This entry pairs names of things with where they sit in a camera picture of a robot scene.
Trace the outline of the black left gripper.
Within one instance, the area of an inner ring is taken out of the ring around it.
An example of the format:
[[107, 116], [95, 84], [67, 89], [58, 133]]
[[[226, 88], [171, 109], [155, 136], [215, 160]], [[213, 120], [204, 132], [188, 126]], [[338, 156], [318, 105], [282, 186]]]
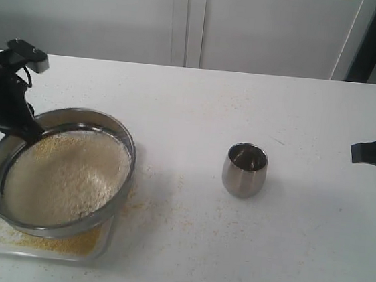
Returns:
[[31, 75], [25, 66], [14, 68], [8, 55], [8, 48], [0, 51], [0, 132], [31, 145], [43, 135], [33, 107], [25, 100], [25, 92], [32, 85]]

